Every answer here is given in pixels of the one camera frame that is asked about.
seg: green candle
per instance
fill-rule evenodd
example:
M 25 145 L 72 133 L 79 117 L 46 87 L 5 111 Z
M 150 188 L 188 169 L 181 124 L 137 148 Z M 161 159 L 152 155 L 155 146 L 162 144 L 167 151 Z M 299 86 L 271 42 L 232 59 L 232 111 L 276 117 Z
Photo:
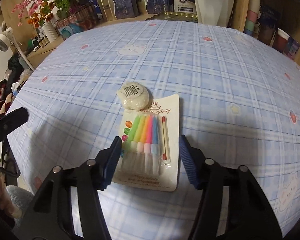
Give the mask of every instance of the green candle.
M 140 117 L 140 122 L 139 122 L 138 128 L 136 130 L 136 134 L 134 136 L 133 141 L 135 141 L 135 142 L 139 142 L 140 141 L 141 135 L 142 135 L 143 126 L 145 124 L 145 120 L 146 120 L 146 116 L 142 115 Z
M 136 131 L 137 131 L 137 128 L 138 128 L 138 125 L 139 125 L 139 122 L 140 122 L 140 115 L 137 115 L 136 118 L 133 121 L 131 130 L 129 132 L 129 136 L 128 136 L 128 139 L 127 139 L 127 142 L 132 142 L 133 141 L 134 136 L 135 136 Z

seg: white fan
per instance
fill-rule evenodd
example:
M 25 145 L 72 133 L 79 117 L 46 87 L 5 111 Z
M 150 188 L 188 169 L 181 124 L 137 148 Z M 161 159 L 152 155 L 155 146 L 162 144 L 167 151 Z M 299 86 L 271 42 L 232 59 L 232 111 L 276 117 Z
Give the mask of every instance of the white fan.
M 12 34 L 12 32 L 13 32 L 13 29 L 11 27 L 9 27 L 3 33 L 0 34 L 0 50 L 7 51 L 11 45 L 15 46 L 16 49 L 18 50 L 19 54 L 21 55 L 21 57 L 24 59 L 24 61 L 34 71 L 35 70 L 34 67 L 29 62 L 29 60 L 27 59 L 25 54 L 22 52 L 18 42 L 16 41 L 16 38 Z

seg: orange flowers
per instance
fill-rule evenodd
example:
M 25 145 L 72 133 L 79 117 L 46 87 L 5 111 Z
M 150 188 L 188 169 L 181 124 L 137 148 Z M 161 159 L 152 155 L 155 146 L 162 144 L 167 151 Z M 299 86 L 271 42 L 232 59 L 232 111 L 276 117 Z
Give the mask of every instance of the orange flowers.
M 52 13 L 49 14 L 49 15 L 47 15 L 47 18 L 46 18 L 47 22 L 51 21 L 52 18 L 53 18 L 53 14 Z

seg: small jar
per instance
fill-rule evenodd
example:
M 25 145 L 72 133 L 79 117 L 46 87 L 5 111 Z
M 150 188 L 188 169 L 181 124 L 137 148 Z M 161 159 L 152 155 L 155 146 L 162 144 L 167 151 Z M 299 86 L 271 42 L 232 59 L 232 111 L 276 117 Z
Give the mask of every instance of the small jar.
M 41 39 L 41 38 L 38 40 L 38 42 L 39 42 L 40 48 L 43 48 L 43 42 L 42 42 L 42 39 Z
M 44 38 L 44 41 L 46 42 L 46 44 L 50 42 L 47 36 Z
M 46 42 L 45 38 L 44 38 L 44 37 L 42 37 L 42 38 L 43 38 L 43 39 L 42 39 L 42 44 L 43 44 L 43 46 L 47 45 L 47 42 Z

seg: tape roll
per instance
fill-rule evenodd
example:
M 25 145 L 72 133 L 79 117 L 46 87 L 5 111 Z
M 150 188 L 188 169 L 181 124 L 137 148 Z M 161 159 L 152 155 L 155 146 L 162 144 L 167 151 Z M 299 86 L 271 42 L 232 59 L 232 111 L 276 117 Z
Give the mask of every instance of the tape roll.
M 253 31 L 254 30 L 254 25 L 255 25 L 254 22 L 247 20 L 246 25 L 244 26 L 244 28 L 249 30 L 249 31 Z
M 244 29 L 243 33 L 249 35 L 249 36 L 252 36 L 253 34 L 253 31 L 250 31 L 250 30 L 247 30 L 247 29 Z
M 252 21 L 252 22 L 256 22 L 258 19 L 258 14 L 251 11 L 251 10 L 248 10 L 248 13 L 247 13 L 247 20 L 249 21 Z

